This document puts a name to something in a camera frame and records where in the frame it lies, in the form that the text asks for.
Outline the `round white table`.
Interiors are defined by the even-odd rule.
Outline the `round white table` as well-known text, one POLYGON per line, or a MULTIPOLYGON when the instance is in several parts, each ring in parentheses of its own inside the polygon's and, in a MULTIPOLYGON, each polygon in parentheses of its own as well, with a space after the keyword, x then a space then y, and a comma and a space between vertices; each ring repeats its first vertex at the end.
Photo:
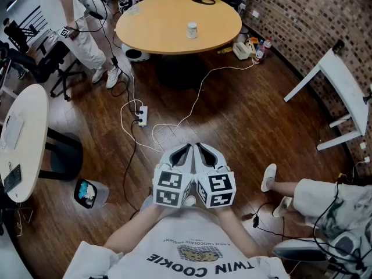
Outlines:
POLYGON ((49 127, 48 95, 39 84, 24 89, 12 103, 0 135, 0 177, 20 166, 21 183, 7 195, 16 203, 30 197, 39 178, 72 181, 83 164, 83 147, 78 136, 49 127), (6 143, 10 117, 23 121, 15 148, 6 143))

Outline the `grey trash bin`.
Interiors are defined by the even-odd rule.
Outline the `grey trash bin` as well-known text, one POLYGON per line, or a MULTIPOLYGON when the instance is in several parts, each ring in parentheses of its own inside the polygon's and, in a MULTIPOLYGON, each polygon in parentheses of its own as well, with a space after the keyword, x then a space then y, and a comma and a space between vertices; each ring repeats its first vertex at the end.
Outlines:
POLYGON ((86 209, 92 209, 94 205, 104 206, 108 196, 109 188, 97 181, 78 179, 74 189, 74 200, 86 209))

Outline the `white dome-shaped worn device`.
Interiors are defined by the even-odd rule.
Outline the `white dome-shaped worn device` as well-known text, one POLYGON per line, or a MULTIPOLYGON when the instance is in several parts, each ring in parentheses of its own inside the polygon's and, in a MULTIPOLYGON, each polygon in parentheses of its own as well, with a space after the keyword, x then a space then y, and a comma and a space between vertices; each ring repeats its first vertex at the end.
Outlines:
POLYGON ((85 0, 84 5, 90 15, 98 20, 110 20, 112 18, 110 9, 101 0, 85 0))
POLYGON ((288 239, 277 244, 272 253, 277 257, 301 262, 325 262, 326 255, 311 238, 288 239))

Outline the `plastic bottle red label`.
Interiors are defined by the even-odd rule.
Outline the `plastic bottle red label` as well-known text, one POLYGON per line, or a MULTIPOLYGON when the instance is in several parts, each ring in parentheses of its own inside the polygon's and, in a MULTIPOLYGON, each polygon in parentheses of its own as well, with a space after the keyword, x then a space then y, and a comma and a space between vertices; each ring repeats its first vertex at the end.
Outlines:
POLYGON ((261 40, 256 47, 255 57, 253 58, 253 63, 255 65, 258 65, 259 63, 262 62, 264 58, 264 53, 265 53, 265 47, 263 45, 263 40, 261 40))

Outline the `white tablet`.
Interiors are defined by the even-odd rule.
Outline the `white tablet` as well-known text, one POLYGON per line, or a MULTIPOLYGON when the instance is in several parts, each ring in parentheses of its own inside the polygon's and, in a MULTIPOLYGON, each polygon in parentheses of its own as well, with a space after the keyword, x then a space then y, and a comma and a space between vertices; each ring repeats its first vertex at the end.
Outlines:
POLYGON ((24 125, 24 120, 23 118, 16 113, 12 113, 8 121, 6 122, 6 127, 5 127, 5 146, 9 149, 14 150, 20 133, 22 131, 24 125))

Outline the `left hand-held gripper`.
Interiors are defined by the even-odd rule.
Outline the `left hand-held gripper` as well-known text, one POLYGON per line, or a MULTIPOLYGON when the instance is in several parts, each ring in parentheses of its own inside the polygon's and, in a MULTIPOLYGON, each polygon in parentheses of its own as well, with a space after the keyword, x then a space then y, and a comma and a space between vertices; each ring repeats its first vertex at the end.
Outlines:
POLYGON ((163 153, 152 180, 155 204, 171 208, 183 205, 194 180, 193 163, 191 144, 175 146, 163 153))

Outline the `person's left forearm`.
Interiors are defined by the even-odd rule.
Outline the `person's left forearm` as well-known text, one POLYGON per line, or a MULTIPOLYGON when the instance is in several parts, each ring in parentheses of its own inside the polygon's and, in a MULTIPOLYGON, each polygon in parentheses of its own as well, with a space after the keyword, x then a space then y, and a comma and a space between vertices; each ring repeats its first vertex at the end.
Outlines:
POLYGON ((163 211, 163 206, 151 204, 116 230, 104 247, 115 253, 130 253, 155 226, 163 211))

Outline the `white rounded appliance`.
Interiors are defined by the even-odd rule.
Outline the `white rounded appliance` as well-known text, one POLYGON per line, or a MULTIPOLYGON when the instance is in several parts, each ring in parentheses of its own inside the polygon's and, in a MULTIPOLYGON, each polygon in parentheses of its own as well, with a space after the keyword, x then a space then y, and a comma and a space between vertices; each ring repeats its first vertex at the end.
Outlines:
POLYGON ((149 60, 151 57, 150 53, 133 49, 126 44, 121 45, 121 50, 123 51, 125 57, 131 62, 143 62, 149 60))

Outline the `white power strip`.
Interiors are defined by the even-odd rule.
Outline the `white power strip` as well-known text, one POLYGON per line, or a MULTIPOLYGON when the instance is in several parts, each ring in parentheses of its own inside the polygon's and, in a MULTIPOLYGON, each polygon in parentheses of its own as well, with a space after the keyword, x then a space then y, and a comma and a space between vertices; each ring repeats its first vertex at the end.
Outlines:
POLYGON ((141 106, 139 109, 139 114, 138 114, 138 125, 140 127, 147 126, 147 120, 148 120, 148 107, 141 106))

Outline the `white wooden bench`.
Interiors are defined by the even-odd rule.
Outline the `white wooden bench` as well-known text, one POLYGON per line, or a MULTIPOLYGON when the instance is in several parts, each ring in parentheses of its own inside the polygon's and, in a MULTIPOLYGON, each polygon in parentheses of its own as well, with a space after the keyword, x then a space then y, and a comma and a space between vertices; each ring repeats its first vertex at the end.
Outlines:
POLYGON ((344 142, 364 136, 367 130, 369 106, 364 101, 364 95, 352 73, 341 58, 332 50, 328 50, 302 81, 284 98, 288 102, 294 97, 318 72, 322 72, 334 87, 336 93, 346 106, 348 114, 329 124, 331 128, 352 119, 356 129, 336 137, 332 140, 318 144, 317 150, 321 151, 344 142))

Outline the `person's white printed shirt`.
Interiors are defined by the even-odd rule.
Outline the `person's white printed shirt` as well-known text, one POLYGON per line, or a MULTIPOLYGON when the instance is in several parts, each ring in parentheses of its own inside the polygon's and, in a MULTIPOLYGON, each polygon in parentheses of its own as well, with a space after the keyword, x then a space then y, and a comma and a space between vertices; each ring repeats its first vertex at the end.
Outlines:
POLYGON ((277 257, 245 256, 214 216, 183 207, 129 253, 82 242, 63 279, 289 279, 277 257))

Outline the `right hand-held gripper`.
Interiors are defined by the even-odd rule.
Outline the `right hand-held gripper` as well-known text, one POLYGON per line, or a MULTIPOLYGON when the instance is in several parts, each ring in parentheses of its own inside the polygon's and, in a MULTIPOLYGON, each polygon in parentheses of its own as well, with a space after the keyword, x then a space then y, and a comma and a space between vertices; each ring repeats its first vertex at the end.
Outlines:
POLYGON ((196 192, 208 209, 232 205, 236 184, 234 173, 227 166, 223 154, 214 147, 194 145, 196 192))

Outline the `black and white helmet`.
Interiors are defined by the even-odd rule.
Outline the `black and white helmet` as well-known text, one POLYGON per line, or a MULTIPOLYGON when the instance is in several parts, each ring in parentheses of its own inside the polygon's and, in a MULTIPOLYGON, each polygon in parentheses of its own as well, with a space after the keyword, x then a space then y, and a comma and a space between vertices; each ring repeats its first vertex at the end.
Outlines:
POLYGON ((125 11, 130 9, 132 6, 137 4, 140 0, 120 0, 118 1, 119 12, 123 14, 125 11))

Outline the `round yellow wooden table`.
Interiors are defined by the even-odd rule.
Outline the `round yellow wooden table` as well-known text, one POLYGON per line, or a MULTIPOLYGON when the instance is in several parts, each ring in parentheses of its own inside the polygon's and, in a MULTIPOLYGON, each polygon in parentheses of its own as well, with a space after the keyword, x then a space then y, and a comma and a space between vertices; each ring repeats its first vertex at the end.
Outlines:
POLYGON ((143 0, 139 14, 124 12, 116 34, 127 46, 150 53, 156 60, 158 80, 172 89, 199 85, 206 68, 199 54, 230 43, 240 32, 237 11, 221 0, 203 5, 192 0, 143 0), (187 37, 187 25, 195 22, 198 37, 187 37))

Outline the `person's right forearm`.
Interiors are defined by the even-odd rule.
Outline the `person's right forearm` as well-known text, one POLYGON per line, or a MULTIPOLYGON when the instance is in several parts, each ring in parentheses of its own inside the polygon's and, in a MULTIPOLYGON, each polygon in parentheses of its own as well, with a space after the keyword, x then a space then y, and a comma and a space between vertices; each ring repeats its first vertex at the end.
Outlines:
POLYGON ((264 249, 246 231, 232 208, 225 206, 214 209, 214 212, 219 220, 220 227, 245 257, 267 255, 264 249))

